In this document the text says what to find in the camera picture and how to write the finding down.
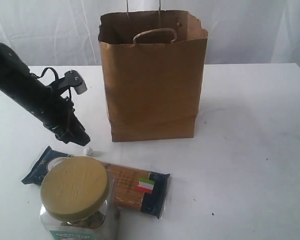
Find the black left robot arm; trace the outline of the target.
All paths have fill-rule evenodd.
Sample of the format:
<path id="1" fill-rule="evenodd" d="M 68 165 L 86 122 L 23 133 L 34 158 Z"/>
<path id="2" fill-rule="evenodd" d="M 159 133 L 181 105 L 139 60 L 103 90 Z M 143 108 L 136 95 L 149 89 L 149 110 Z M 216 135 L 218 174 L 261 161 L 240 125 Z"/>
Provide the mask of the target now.
<path id="1" fill-rule="evenodd" d="M 41 74 L 48 70 L 53 72 L 54 81 L 44 85 L 9 46 L 0 43 L 0 91 L 42 122 L 57 140 L 86 146 L 91 139 L 75 116 L 72 97 L 62 97 L 71 88 L 83 94 L 88 89 L 86 83 L 76 70 L 59 77 L 54 68 L 46 67 Z"/>

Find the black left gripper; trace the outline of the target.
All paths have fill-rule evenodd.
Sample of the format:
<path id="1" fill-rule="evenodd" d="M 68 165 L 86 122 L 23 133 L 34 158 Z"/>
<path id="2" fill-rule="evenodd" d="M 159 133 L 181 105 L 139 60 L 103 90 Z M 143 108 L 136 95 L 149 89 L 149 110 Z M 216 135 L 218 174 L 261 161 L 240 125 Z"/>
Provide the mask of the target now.
<path id="1" fill-rule="evenodd" d="M 74 104 L 69 98 L 57 97 L 43 109 L 43 126 L 65 144 L 86 146 L 91 139 L 74 111 Z"/>

